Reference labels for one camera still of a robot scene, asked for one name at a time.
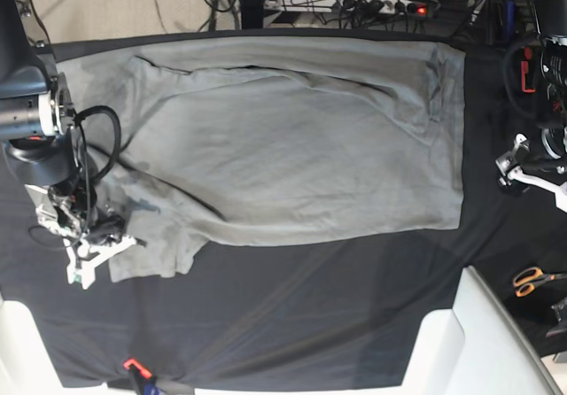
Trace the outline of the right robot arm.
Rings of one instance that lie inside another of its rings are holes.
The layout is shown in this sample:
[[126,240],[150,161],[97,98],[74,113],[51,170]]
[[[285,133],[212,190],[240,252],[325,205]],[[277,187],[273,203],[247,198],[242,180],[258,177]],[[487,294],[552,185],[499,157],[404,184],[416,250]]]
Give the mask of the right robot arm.
[[[111,206],[97,203],[97,186],[117,163],[121,126],[105,105],[74,108],[66,77],[56,68],[49,36],[32,0],[1,0],[1,149],[12,175],[35,205],[38,228],[61,238],[67,281],[88,289],[103,263],[144,241],[126,232]],[[95,167],[82,123],[104,115],[113,129],[107,163]]]

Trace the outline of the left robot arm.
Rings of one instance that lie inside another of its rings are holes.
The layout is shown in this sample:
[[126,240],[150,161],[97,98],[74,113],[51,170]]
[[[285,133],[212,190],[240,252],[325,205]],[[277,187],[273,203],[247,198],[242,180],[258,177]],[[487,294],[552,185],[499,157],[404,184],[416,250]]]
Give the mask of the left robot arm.
[[[510,190],[534,187],[551,193],[555,207],[566,210],[566,183],[545,179],[544,173],[566,176],[566,0],[526,0],[533,31],[512,42],[502,60],[504,89],[512,109],[537,128],[530,139],[518,133],[512,148],[495,160],[499,184]],[[520,90],[533,95],[527,109],[512,84],[514,55],[539,50],[519,65]]]

